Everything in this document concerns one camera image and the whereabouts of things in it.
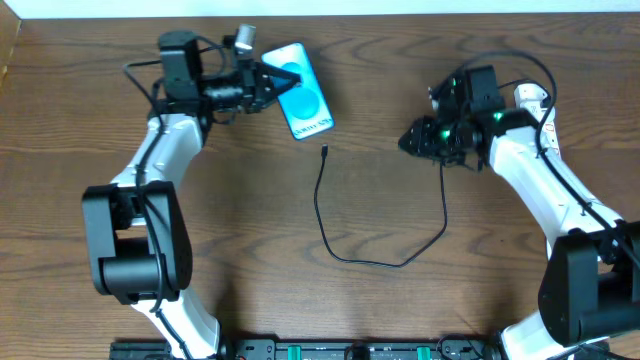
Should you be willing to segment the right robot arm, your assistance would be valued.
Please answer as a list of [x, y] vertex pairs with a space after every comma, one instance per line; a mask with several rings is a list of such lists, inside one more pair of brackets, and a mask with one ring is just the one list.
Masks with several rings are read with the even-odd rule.
[[538, 308], [500, 331], [486, 358], [604, 358], [603, 340], [639, 327], [639, 225], [600, 202], [563, 162], [554, 95], [530, 79], [510, 85], [512, 108], [492, 66], [454, 72], [430, 92], [435, 114], [416, 119], [398, 146], [443, 166], [476, 154], [545, 236]]

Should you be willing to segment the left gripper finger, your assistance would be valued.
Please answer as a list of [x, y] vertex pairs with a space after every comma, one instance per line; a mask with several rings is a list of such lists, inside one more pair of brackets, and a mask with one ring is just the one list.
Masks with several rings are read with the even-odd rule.
[[261, 63], [261, 66], [275, 86], [296, 86], [301, 82], [301, 77], [296, 72], [287, 71], [266, 63]]
[[265, 87], [264, 107], [268, 108], [276, 103], [280, 103], [287, 93], [299, 88], [300, 82], [269, 84]]

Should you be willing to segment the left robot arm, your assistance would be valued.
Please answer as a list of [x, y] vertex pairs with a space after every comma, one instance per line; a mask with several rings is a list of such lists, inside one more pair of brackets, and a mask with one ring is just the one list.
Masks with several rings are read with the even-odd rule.
[[300, 84], [299, 75], [254, 59], [255, 37], [248, 24], [220, 43], [192, 31], [161, 35], [162, 75], [141, 90], [147, 134], [109, 184], [82, 196], [96, 290], [144, 314], [167, 341], [166, 359], [236, 356], [190, 286], [193, 253], [177, 189], [216, 113], [259, 113]]

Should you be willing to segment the blue screen smartphone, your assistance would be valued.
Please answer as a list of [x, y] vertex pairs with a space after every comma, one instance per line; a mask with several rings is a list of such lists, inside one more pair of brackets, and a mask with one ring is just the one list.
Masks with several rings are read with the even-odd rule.
[[303, 140], [334, 127], [335, 121], [316, 77], [311, 59], [300, 42], [266, 52], [268, 65], [300, 76], [300, 84], [278, 97], [295, 140]]

